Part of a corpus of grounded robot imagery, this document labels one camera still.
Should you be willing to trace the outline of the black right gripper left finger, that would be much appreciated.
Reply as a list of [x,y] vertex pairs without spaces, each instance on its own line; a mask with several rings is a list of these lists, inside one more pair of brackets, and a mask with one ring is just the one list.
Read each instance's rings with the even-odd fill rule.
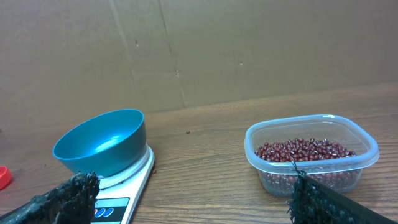
[[1,216],[1,224],[90,224],[100,180],[92,173],[76,173],[65,183]]

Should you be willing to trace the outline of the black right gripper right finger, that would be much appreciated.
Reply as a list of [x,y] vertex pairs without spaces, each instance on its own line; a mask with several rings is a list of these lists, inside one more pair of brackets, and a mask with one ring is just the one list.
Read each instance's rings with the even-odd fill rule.
[[287,202],[293,224],[397,224],[310,178],[294,161],[292,165],[298,175]]

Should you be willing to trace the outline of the red measuring scoop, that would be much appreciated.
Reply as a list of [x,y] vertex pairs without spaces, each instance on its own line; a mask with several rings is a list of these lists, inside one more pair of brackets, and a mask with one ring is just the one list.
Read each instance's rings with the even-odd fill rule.
[[0,166],[0,190],[5,189],[12,182],[12,173],[7,166]]

